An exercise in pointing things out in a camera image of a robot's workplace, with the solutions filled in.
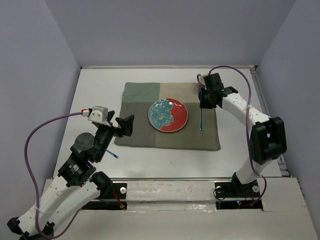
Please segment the blue metallic fork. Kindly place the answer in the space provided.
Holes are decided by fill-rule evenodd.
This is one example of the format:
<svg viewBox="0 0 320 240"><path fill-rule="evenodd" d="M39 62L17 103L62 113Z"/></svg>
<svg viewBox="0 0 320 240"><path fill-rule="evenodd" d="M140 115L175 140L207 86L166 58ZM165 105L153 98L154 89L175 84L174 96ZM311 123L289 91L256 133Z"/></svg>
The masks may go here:
<svg viewBox="0 0 320 240"><path fill-rule="evenodd" d="M110 155L112 155L112 156L113 156L114 158L116 158L116 159L119 158L118 155L114 154L113 152L111 152L111 151L109 151L109 150L107 150L107 149L106 149L106 152L109 153Z"/></svg>

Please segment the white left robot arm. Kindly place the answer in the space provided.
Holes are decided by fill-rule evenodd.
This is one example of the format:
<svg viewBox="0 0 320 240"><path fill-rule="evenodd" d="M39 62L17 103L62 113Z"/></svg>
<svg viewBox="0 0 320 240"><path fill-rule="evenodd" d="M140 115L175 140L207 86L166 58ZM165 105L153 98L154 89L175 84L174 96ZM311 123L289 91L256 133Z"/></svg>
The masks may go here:
<svg viewBox="0 0 320 240"><path fill-rule="evenodd" d="M23 215L11 218L7 226L22 240L54 240L55 232L68 218L74 219L83 206L92 200L107 203L115 198L119 209L126 206L119 194L125 194L126 188L113 188L112 180L102 171L96 171L94 163L99 163L114 137L130 137L133 133L134 115L117 117L118 123L111 122L114 111L106 107L94 106L78 112L86 117L97 131L80 133L70 147L71 154L58 170L47 190L40 192L28 159L28 146L31 137L48 121L36 127L24 145L24 160L35 188L35 204Z"/></svg>

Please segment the blue metallic spoon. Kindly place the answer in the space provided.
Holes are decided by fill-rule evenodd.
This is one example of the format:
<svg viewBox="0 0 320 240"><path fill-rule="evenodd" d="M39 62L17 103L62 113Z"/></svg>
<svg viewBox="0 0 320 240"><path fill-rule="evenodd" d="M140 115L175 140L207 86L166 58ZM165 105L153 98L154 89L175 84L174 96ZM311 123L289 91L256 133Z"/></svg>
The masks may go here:
<svg viewBox="0 0 320 240"><path fill-rule="evenodd" d="M199 91L198 93L198 99L201 102L202 99L202 90ZM199 124L199 130L203 130L203 109L200 107L200 124Z"/></svg>

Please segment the purple mug cream inside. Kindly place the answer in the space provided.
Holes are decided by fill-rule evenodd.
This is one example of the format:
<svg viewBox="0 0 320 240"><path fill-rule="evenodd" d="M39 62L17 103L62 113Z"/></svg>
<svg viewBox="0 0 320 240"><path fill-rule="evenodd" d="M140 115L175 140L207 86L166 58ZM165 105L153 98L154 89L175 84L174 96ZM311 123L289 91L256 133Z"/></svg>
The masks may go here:
<svg viewBox="0 0 320 240"><path fill-rule="evenodd" d="M206 87L204 77L206 77L206 75L203 75L203 74L197 74L197 76L196 76L198 92L200 92L202 89L204 89Z"/></svg>

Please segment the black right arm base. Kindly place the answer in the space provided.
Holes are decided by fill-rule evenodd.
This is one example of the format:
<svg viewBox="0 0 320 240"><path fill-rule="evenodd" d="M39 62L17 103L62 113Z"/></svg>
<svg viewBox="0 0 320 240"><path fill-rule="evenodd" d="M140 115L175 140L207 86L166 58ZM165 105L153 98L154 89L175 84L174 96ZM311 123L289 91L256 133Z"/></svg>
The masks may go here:
<svg viewBox="0 0 320 240"><path fill-rule="evenodd" d="M230 181L214 183L213 196L217 210L263 209L257 180L241 184L235 173Z"/></svg>

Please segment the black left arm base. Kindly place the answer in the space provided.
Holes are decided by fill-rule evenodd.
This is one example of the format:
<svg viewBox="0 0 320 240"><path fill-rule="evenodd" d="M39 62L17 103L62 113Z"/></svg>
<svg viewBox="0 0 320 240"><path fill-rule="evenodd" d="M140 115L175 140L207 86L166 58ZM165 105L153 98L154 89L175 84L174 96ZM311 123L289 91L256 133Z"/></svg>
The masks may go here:
<svg viewBox="0 0 320 240"><path fill-rule="evenodd" d="M126 193L121 188L127 188L127 183L113 183L102 171L96 172L90 181L97 185L99 196L84 205L82 210L120 211L127 209Z"/></svg>

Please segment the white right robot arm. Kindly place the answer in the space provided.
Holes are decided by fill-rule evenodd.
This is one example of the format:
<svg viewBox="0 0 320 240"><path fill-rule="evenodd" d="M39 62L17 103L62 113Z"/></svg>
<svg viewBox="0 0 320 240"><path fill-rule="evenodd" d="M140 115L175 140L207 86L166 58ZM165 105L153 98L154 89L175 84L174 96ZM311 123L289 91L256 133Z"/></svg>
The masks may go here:
<svg viewBox="0 0 320 240"><path fill-rule="evenodd" d="M204 75L203 80L200 108L220 107L245 126L248 159L221 190L230 198L241 198L253 189L265 167L287 151L285 124L280 117L270 117L251 106L235 88L225 87L218 73Z"/></svg>

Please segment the green beige patchwork cloth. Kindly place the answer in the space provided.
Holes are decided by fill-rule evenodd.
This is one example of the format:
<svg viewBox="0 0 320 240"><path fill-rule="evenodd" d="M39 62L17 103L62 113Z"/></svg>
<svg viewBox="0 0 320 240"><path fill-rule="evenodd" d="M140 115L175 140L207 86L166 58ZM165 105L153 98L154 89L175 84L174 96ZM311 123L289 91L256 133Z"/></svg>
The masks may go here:
<svg viewBox="0 0 320 240"><path fill-rule="evenodd" d="M187 108L187 123L179 131L161 132L149 122L151 105L166 98L178 100ZM221 146L216 111L202 110L200 131L199 105L198 85L195 82L127 82L122 94L120 117L134 115L133 132L130 137L117 138L114 142L126 147L218 151Z"/></svg>

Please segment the red floral plate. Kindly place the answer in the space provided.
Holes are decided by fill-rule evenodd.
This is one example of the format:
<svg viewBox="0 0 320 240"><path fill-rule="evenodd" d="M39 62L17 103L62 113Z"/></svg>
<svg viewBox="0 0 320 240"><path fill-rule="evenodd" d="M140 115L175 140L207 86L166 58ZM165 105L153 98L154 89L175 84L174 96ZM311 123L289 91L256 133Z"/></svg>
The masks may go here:
<svg viewBox="0 0 320 240"><path fill-rule="evenodd" d="M181 130L188 121L186 106L173 98L163 98L154 102L148 110L148 120L158 131L173 133Z"/></svg>

